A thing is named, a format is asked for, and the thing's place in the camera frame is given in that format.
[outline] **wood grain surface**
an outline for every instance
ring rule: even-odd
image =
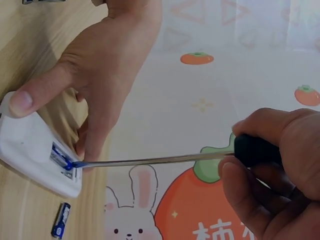
[[[0,3],[0,98],[50,69],[72,39],[108,13],[105,5],[96,7],[90,0]],[[87,112],[72,89],[39,110],[70,146]],[[107,149],[108,141],[101,158],[107,157]],[[51,228],[64,201],[71,204],[64,240],[104,239],[105,183],[106,170],[93,170],[83,177],[77,199],[63,199],[0,161],[0,240],[52,239]]]

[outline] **skin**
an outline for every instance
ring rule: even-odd
[[[275,164],[249,170],[235,157],[219,164],[227,200],[258,239],[319,239],[319,122],[320,112],[311,109],[262,108],[233,126],[236,136],[249,134],[279,146],[282,157],[284,170]]]
[[[161,0],[104,3],[108,16],[82,31],[52,69],[28,81],[10,100],[11,112],[25,117],[74,88],[77,100],[85,99],[89,109],[75,146],[85,161],[98,160],[162,21]]]

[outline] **orange persimmon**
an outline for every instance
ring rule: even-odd
[[[294,96],[296,100],[305,106],[318,106],[320,104],[320,93],[311,88],[309,85],[299,86]]]
[[[180,61],[184,64],[189,65],[201,65],[201,64],[208,64],[214,60],[214,57],[208,55],[204,52],[191,52],[182,55]]]
[[[202,153],[233,151],[234,135],[224,148],[204,147]],[[229,205],[218,175],[219,160],[197,161],[165,192],[155,213],[163,240],[256,239]]]

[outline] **black screwdriver handle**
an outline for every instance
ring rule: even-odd
[[[234,156],[247,168],[258,164],[282,164],[279,147],[260,138],[242,134],[234,139]]]

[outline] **pink rabbit ear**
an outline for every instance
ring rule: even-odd
[[[149,165],[135,166],[130,170],[129,176],[132,181],[133,207],[151,210],[158,190],[155,169]]]
[[[110,188],[106,187],[106,195],[105,195],[105,211],[112,211],[115,208],[119,208],[119,202],[115,195],[115,192]]]

